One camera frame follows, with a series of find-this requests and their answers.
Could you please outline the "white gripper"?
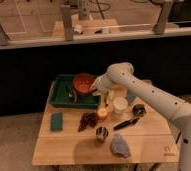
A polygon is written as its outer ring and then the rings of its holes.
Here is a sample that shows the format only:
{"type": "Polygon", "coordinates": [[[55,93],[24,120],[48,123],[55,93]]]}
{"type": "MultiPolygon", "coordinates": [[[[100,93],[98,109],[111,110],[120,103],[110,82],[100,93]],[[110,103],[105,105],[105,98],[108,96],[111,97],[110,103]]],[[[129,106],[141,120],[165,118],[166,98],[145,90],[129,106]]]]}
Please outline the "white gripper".
{"type": "Polygon", "coordinates": [[[97,90],[100,93],[107,93],[111,87],[113,86],[113,82],[107,77],[106,74],[98,76],[93,84],[91,85],[90,89],[92,91],[97,90]]]}

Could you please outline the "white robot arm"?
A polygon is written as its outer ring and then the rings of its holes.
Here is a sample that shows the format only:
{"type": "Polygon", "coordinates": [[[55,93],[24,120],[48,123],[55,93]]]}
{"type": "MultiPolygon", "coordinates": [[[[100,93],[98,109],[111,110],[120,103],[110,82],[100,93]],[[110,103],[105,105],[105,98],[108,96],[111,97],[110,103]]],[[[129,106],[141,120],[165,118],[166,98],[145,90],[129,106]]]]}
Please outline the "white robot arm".
{"type": "Polygon", "coordinates": [[[114,85],[124,86],[177,127],[182,132],[178,171],[191,171],[191,103],[138,79],[133,73],[129,62],[111,64],[95,79],[92,88],[107,92],[114,85]]]}

